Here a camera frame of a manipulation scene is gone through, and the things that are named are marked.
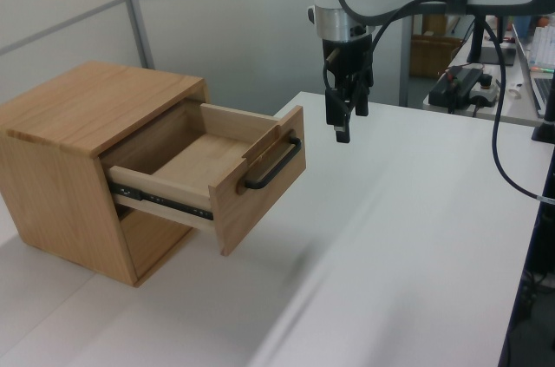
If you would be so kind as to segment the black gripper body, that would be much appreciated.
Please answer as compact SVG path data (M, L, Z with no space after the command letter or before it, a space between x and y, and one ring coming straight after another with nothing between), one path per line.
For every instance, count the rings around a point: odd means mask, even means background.
M369 86L374 84L372 35L366 35L351 42L323 40L322 45L325 66L323 81L326 86L330 85L328 72L335 77L335 88L349 76L356 78L361 71L366 83Z

